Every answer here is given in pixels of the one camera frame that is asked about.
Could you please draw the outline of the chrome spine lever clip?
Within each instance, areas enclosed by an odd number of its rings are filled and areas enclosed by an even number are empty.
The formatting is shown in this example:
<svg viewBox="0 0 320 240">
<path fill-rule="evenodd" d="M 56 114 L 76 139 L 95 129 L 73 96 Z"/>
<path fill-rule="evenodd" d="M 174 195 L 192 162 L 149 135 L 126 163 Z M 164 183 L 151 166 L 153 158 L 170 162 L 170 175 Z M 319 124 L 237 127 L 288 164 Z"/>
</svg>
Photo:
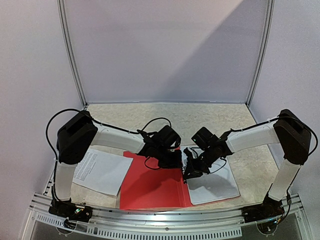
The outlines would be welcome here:
<svg viewBox="0 0 320 240">
<path fill-rule="evenodd" d="M 182 173 L 183 183 L 187 184 L 187 173 L 186 173 L 186 167 L 185 166 L 182 166 L 181 173 Z"/>
</svg>

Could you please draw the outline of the red file folder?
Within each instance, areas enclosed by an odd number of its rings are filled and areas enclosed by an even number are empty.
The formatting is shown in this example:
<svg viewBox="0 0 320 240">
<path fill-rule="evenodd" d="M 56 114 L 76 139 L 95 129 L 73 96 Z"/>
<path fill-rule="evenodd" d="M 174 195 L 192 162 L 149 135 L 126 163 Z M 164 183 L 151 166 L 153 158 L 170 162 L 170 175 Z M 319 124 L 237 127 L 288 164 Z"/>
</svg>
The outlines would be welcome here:
<svg viewBox="0 0 320 240">
<path fill-rule="evenodd" d="M 133 161 L 120 189 L 121 210 L 195 207 L 190 202 L 188 187 L 183 183 L 180 169 L 153 170 L 145 166 L 145 157 L 129 151 L 123 155 L 133 158 Z"/>
</svg>

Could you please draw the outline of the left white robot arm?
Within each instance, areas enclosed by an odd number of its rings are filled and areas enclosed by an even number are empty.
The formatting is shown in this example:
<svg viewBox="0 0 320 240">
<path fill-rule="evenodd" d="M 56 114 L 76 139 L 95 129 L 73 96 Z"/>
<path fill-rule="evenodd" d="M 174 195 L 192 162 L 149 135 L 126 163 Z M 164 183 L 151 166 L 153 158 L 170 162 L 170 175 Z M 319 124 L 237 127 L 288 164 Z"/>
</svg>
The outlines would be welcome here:
<svg viewBox="0 0 320 240">
<path fill-rule="evenodd" d="M 76 113 L 57 131 L 51 195 L 55 209 L 63 216 L 74 213 L 71 198 L 72 179 L 77 164 L 84 158 L 90 146 L 103 146 L 128 151 L 145 158 L 154 158 L 160 169 L 182 167 L 181 137 L 168 123 L 158 131 L 144 129 L 127 130 L 94 119 L 87 110 Z"/>
</svg>

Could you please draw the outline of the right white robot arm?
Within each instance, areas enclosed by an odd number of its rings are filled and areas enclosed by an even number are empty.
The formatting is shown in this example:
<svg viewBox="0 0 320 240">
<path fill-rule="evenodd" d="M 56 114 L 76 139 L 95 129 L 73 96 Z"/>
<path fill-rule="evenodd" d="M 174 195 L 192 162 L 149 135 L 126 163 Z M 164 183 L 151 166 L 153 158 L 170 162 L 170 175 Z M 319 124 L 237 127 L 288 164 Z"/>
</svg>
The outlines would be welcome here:
<svg viewBox="0 0 320 240">
<path fill-rule="evenodd" d="M 311 140 L 316 138 L 315 132 L 289 109 L 283 109 L 278 116 L 264 122 L 242 129 L 230 129 L 221 136 L 216 136 L 206 127 L 202 127 L 191 138 L 201 149 L 201 154 L 193 157 L 191 152 L 184 150 L 187 158 L 183 179 L 209 174 L 216 160 L 239 151 L 280 144 L 283 162 L 264 198 L 265 202 L 258 208 L 262 218 L 269 218 L 278 210 L 277 202 L 286 196 L 301 166 L 314 152 L 310 145 Z"/>
</svg>

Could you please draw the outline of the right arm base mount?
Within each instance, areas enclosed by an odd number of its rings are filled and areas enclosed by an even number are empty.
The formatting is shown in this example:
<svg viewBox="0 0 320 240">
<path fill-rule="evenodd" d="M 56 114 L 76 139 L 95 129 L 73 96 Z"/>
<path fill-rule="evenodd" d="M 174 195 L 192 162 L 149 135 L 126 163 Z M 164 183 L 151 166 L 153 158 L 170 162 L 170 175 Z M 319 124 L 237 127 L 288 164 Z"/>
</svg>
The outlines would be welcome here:
<svg viewBox="0 0 320 240">
<path fill-rule="evenodd" d="M 266 196 L 262 203 L 245 206 L 240 210 L 245 223 L 274 218 L 285 212 L 282 201 L 274 200 L 269 196 Z"/>
</svg>

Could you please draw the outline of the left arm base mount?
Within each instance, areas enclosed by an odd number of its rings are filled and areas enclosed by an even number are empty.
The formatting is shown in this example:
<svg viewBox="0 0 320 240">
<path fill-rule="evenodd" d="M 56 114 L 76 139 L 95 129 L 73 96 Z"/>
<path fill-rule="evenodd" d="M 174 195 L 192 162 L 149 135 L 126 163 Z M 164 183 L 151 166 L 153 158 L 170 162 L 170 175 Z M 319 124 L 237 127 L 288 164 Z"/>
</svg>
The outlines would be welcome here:
<svg viewBox="0 0 320 240">
<path fill-rule="evenodd" d="M 88 223 L 93 215 L 93 208 L 83 203 L 73 203 L 68 201 L 51 200 L 48 212 L 52 215 L 68 218 L 71 221 Z"/>
</svg>

